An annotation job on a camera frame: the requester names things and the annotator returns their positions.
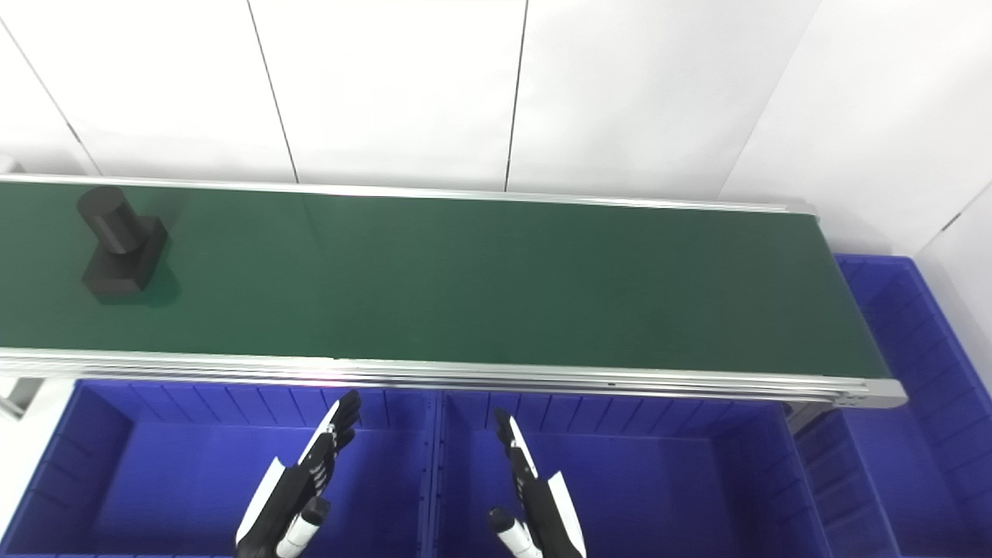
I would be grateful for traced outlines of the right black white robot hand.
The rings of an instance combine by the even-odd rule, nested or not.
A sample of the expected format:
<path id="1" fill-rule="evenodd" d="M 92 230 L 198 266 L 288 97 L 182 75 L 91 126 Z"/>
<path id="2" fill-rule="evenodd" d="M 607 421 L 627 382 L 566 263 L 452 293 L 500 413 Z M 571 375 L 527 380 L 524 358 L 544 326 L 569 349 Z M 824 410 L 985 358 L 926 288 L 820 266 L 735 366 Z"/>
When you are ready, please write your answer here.
<path id="1" fill-rule="evenodd" d="M 586 557 L 584 530 L 563 474 L 539 476 L 515 417 L 496 408 L 494 420 L 525 519 L 493 506 L 486 515 L 490 529 L 514 557 Z"/>

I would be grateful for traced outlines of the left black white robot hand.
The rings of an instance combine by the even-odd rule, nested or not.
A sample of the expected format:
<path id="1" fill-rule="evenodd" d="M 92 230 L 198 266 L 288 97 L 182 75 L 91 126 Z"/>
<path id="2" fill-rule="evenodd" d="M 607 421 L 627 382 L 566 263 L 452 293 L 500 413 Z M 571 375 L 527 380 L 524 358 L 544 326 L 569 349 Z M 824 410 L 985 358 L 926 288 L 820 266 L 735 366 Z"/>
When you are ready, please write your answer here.
<path id="1" fill-rule="evenodd" d="M 235 557 L 300 557 L 329 517 L 323 492 L 338 453 L 355 437 L 361 399 L 351 389 L 330 406 L 294 465 L 270 462 L 235 533 Z"/>

